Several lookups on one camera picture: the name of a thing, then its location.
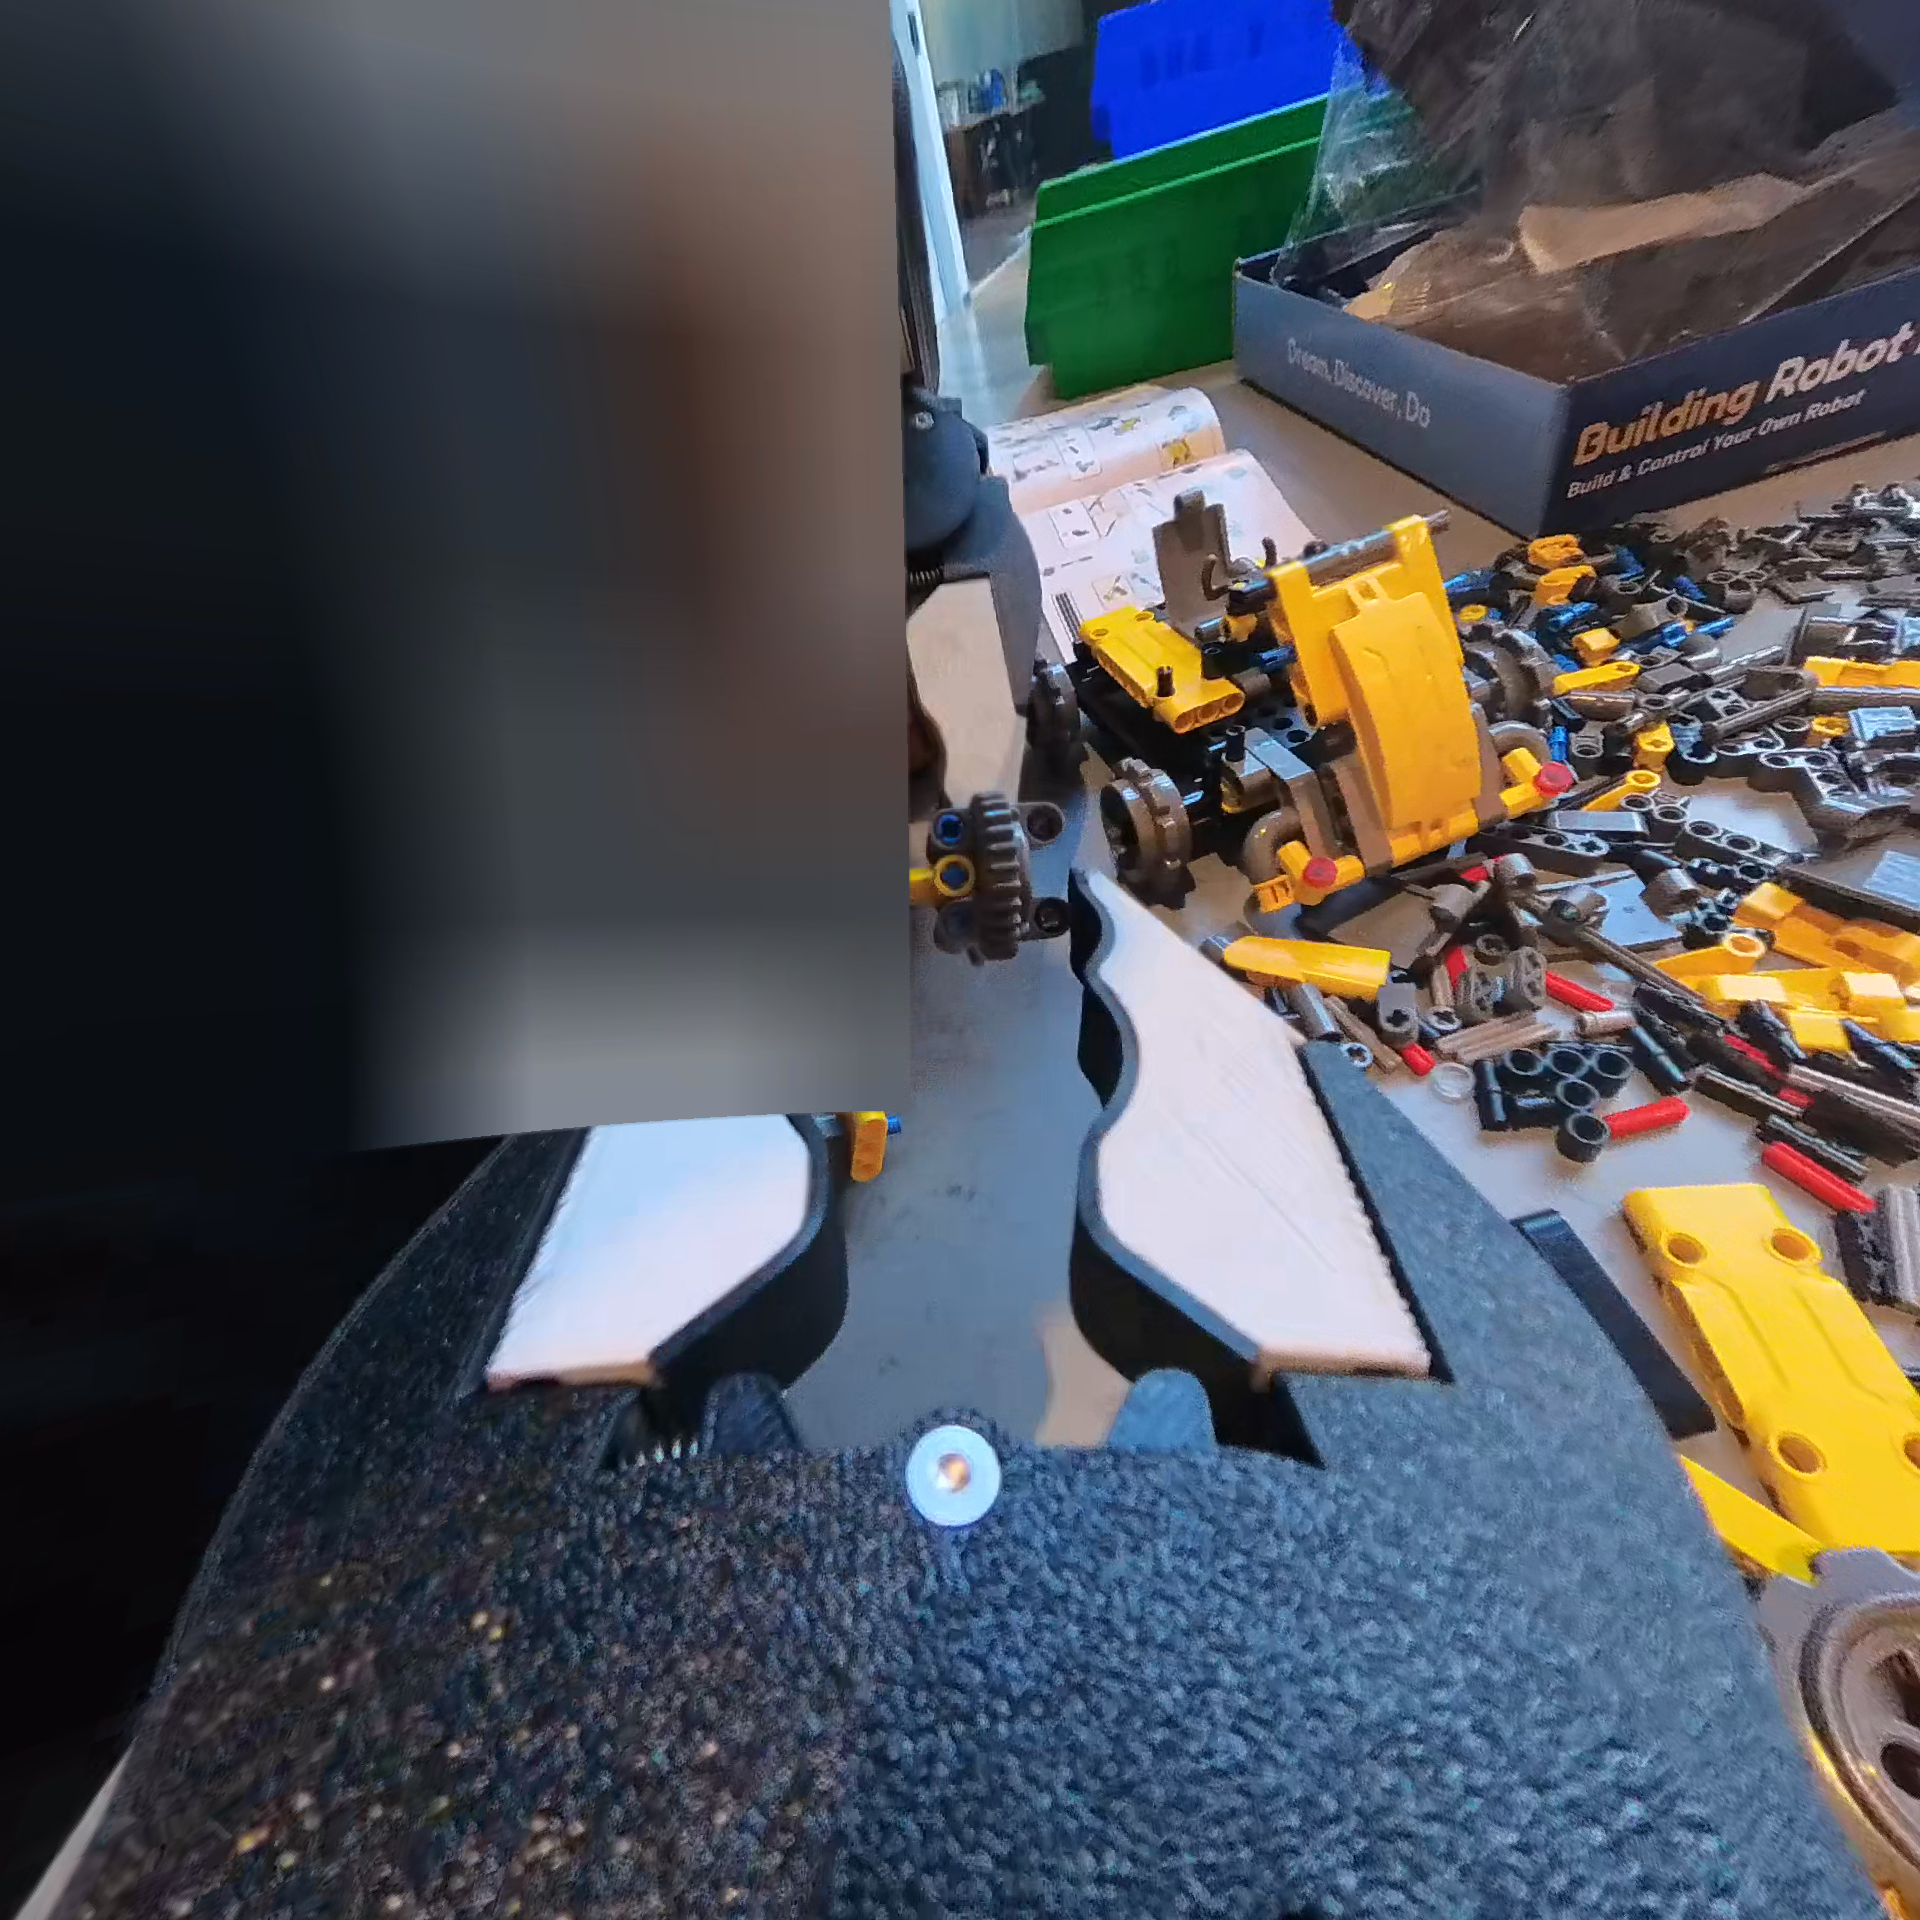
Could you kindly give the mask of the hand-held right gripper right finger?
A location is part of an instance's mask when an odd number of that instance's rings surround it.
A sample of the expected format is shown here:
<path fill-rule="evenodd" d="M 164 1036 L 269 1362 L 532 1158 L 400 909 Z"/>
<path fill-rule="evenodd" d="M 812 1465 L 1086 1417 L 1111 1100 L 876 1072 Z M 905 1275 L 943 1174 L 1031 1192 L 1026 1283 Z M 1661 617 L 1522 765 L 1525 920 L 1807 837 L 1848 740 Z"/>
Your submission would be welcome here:
<path fill-rule="evenodd" d="M 1081 1162 L 1091 1244 L 1257 1382 L 1429 1378 L 1309 1044 L 1118 878 L 1071 872 L 1071 909 L 1091 1036 L 1118 1040 Z"/>

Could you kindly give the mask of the pile of loose building pieces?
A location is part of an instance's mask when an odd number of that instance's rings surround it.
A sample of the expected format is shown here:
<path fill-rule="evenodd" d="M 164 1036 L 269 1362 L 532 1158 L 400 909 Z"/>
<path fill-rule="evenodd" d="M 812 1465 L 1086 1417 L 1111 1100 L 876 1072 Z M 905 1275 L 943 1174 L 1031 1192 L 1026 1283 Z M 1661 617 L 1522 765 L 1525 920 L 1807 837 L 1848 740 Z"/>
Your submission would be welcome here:
<path fill-rule="evenodd" d="M 1765 1494 L 1689 1464 L 1708 1521 L 1763 1580 L 1896 1594 L 1915 1609 L 1915 1388 L 1817 1247 L 1763 1184 L 1640 1189 L 1623 1200 L 1713 1415 Z M 1285 1170 L 1257 1350 L 1307 1370 L 1427 1370 L 1359 1206 Z"/>

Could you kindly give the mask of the clear plastic bag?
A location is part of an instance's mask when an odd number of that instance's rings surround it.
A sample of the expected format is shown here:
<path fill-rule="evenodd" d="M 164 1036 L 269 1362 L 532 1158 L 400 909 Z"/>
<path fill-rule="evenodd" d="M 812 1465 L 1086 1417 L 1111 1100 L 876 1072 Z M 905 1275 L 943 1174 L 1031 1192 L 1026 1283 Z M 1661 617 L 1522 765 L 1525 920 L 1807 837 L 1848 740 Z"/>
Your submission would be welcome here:
<path fill-rule="evenodd" d="M 1263 277 L 1576 378 L 1915 274 L 1915 3 L 1335 3 Z"/>

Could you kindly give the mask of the green plastic bin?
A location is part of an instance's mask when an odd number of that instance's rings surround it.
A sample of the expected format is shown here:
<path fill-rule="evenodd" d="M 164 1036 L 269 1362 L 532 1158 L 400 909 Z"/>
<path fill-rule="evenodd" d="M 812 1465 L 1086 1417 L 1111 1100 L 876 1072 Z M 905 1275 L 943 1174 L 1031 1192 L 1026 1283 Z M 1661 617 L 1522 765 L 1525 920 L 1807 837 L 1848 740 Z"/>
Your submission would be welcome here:
<path fill-rule="evenodd" d="M 1022 335 L 1064 402 L 1234 348 L 1234 264 L 1285 242 L 1325 96 L 1048 179 L 1027 235 Z"/>

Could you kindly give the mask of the person's black top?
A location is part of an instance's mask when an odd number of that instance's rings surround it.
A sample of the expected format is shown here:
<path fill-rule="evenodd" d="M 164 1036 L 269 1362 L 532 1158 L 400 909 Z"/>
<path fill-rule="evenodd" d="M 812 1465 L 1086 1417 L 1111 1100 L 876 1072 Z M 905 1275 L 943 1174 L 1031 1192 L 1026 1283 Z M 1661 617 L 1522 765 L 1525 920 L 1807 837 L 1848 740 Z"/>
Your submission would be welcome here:
<path fill-rule="evenodd" d="M 122 1758 L 299 1370 L 494 1146 L 2 1206 L 2 1914 Z"/>

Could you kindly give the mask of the light grey desk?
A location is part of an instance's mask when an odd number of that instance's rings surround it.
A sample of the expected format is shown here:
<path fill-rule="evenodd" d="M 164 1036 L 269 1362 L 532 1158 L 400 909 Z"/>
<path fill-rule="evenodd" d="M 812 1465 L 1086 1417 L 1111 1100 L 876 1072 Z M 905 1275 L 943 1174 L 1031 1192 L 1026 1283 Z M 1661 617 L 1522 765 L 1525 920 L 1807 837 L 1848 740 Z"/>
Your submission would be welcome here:
<path fill-rule="evenodd" d="M 1161 383 L 1210 395 L 1228 444 L 1259 459 L 1309 534 L 1356 538 L 1444 501 L 1257 395 L 1228 362 Z M 1854 484 L 1912 475 L 1915 438 L 1902 438 L 1694 501 L 1682 519 L 1775 521 Z M 1027 948 L 1004 965 L 965 965 L 918 942 L 911 1016 L 901 1137 L 888 1142 L 881 1174 L 847 1197 L 848 1311 L 794 1392 L 795 1417 L 830 1447 L 877 1444 L 943 1406 L 983 1409 L 1040 1444 L 1094 1444 L 1127 1385 L 1066 1310 L 1077 1155 L 1096 1097 L 1077 1072 L 1081 986 L 1064 940 Z M 1831 1215 L 1763 1170 L 1749 1124 L 1713 1100 L 1675 1128 L 1570 1165 L 1550 1133 L 1481 1137 L 1471 1103 L 1445 1100 L 1427 1077 L 1367 1077 L 1501 1216 L 1562 1210 L 1675 1355 L 1677 1331 L 1618 1215 L 1625 1192 L 1763 1183 L 1831 1252 Z"/>

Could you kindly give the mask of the yellow curved panel piece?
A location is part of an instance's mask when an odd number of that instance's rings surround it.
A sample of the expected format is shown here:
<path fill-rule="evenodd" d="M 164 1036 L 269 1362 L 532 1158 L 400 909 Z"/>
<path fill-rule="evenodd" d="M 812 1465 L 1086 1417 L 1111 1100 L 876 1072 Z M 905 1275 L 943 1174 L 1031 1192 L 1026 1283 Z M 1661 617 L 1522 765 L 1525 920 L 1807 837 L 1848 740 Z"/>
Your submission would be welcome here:
<path fill-rule="evenodd" d="M 1219 963 L 1259 990 L 1312 986 L 1323 995 L 1361 1003 L 1374 1003 L 1393 970 L 1384 948 L 1278 940 L 1263 932 L 1224 940 Z"/>

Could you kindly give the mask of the blue plastic bin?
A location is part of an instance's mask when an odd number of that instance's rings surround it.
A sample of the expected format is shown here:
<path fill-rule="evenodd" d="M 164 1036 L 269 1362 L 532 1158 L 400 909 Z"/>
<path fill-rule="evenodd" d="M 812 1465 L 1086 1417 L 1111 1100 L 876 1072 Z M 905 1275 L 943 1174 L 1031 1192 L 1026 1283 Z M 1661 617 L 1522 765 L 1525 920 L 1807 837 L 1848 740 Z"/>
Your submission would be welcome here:
<path fill-rule="evenodd" d="M 1132 3 L 1091 31 L 1091 130 L 1139 156 L 1323 96 L 1348 46 L 1332 3 Z"/>

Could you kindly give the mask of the grey gear block assembly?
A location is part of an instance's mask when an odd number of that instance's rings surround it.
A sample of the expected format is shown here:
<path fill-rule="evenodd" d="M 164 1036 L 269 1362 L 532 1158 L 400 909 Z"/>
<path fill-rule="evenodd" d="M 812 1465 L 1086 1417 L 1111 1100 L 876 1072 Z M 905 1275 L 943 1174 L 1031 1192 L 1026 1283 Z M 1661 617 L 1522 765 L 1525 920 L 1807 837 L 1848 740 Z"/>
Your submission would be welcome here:
<path fill-rule="evenodd" d="M 906 901 L 931 914 L 933 949 L 987 965 L 1066 932 L 1066 901 L 1037 894 L 1031 874 L 1031 854 L 1060 832 L 1064 814 L 1048 801 L 983 790 L 939 806 L 923 829 L 923 861 L 906 872 Z"/>

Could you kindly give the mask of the yellow black toy vehicle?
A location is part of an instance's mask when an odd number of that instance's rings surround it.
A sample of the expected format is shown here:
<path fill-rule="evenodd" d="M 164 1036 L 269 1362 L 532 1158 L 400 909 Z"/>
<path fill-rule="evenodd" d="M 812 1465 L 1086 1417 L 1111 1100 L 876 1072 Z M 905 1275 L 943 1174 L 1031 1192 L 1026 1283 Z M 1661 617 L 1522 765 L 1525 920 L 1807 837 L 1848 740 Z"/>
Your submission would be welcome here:
<path fill-rule="evenodd" d="M 1296 558 L 1228 547 L 1202 488 L 1152 529 L 1160 597 L 1066 617 L 1066 660 L 1036 665 L 1027 752 L 1048 773 L 1108 765 L 1118 878 L 1181 903 L 1219 854 L 1269 916 L 1562 804 L 1576 784 L 1532 724 L 1555 669 L 1522 632 L 1522 701 L 1468 677 L 1438 564 L 1445 513 L 1403 517 Z"/>

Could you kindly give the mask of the dark blue cardboard box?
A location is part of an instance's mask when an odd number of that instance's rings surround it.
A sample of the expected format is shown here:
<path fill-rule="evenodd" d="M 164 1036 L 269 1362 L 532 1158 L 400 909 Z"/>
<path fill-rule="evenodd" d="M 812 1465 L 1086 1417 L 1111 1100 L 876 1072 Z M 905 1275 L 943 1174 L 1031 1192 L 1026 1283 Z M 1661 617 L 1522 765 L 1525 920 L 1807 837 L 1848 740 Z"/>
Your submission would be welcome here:
<path fill-rule="evenodd" d="M 1263 277 L 1278 251 L 1234 268 L 1239 378 L 1522 534 L 1915 433 L 1915 274 L 1544 378 L 1296 297 Z"/>

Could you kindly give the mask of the grey wheel hub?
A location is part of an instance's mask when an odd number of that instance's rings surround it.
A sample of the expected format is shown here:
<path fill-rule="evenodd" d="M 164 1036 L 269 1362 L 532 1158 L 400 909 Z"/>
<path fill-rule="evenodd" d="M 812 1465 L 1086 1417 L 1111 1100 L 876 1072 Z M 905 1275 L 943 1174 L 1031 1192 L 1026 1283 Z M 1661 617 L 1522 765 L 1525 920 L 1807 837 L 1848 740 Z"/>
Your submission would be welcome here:
<path fill-rule="evenodd" d="M 1891 1916 L 1915 1916 L 1915 1570 L 1878 1548 L 1770 1578 L 1758 1625 L 1782 1712 Z"/>

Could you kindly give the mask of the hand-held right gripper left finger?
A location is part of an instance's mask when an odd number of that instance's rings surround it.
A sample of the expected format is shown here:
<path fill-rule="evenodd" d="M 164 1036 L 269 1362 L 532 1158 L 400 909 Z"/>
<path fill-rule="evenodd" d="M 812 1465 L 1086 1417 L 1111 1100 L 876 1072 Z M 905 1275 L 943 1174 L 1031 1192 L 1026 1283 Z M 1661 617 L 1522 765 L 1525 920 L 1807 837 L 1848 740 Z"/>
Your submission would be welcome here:
<path fill-rule="evenodd" d="M 791 1116 L 590 1125 L 487 1359 L 488 1388 L 662 1385 L 818 1233 L 824 1142 Z"/>

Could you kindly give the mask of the instruction booklet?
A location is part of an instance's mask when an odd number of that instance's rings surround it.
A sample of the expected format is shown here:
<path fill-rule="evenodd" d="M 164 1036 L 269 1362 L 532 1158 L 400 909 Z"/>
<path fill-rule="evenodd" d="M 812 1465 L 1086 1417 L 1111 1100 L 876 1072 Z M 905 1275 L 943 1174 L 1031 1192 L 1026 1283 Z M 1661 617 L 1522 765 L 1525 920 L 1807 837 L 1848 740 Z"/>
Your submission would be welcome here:
<path fill-rule="evenodd" d="M 1224 509 L 1228 546 L 1257 558 L 1263 538 L 1293 558 L 1309 525 L 1259 459 L 1228 444 L 1210 395 L 1139 383 L 987 432 L 1040 571 L 1045 656 L 1066 664 L 1084 619 L 1161 601 L 1152 533 L 1177 494 Z"/>

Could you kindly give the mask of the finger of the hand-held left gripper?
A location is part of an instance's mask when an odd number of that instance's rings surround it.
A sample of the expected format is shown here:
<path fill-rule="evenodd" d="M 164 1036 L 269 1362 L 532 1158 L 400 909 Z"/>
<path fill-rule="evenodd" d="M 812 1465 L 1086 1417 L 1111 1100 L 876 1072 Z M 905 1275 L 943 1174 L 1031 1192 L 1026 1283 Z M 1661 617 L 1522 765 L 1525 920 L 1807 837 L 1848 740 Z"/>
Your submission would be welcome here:
<path fill-rule="evenodd" d="M 1064 837 L 1064 814 L 1026 778 L 1026 715 L 1004 669 L 990 580 L 937 583 L 905 619 L 911 901 L 983 901 L 990 853 L 975 814 L 1011 806 L 1014 896 L 1036 901 L 1036 854 Z"/>

